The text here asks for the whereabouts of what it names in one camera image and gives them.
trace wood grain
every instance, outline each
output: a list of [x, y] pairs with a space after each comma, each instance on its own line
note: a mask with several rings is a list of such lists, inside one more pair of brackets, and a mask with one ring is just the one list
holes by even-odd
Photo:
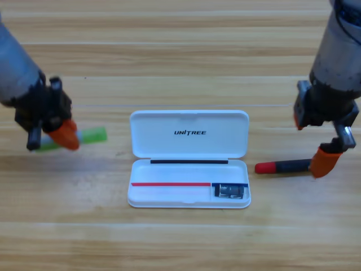
[[[310, 158], [330, 125], [296, 131], [327, 0], [2, 0], [3, 20], [80, 128], [109, 141], [32, 154], [0, 108], [0, 270], [361, 270], [359, 147], [325, 178], [258, 176], [260, 161]], [[136, 209], [126, 199], [129, 116], [241, 109], [250, 116], [244, 210]], [[361, 120], [353, 133], [361, 142]]]

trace robotic arm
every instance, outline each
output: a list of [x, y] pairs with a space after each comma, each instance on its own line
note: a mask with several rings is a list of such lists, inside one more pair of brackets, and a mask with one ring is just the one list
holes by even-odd
[[46, 85], [45, 75], [1, 22], [1, 15], [0, 103], [16, 109], [15, 121], [28, 132], [27, 149], [40, 148], [42, 130], [63, 147], [79, 148], [72, 101], [60, 78]]
[[333, 122], [337, 137], [322, 143], [311, 161], [314, 177], [327, 175], [356, 146], [350, 127], [361, 97], [361, 1], [331, 0], [333, 11], [316, 55], [310, 81], [298, 82], [294, 119], [299, 130]]

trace white case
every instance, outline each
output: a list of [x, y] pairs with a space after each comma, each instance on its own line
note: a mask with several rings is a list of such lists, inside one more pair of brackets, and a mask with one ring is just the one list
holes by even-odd
[[[152, 110], [130, 116], [133, 164], [128, 202], [147, 208], [245, 208], [249, 117], [240, 110]], [[242, 199], [220, 198], [214, 186], [135, 186], [173, 183], [243, 184]]]

